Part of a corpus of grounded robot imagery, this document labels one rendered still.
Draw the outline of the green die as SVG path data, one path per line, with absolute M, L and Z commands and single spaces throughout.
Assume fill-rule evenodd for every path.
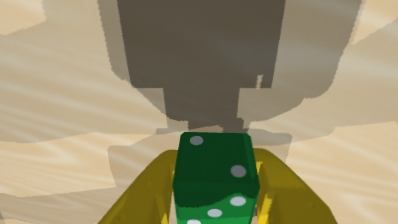
M 177 224 L 251 224 L 260 191 L 251 136 L 182 133 L 172 187 Z

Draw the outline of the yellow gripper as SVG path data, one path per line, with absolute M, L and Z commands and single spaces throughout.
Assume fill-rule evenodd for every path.
M 282 160 L 263 148 L 253 151 L 258 224 L 338 224 L 329 206 Z M 98 224 L 169 224 L 177 153 L 159 154 Z

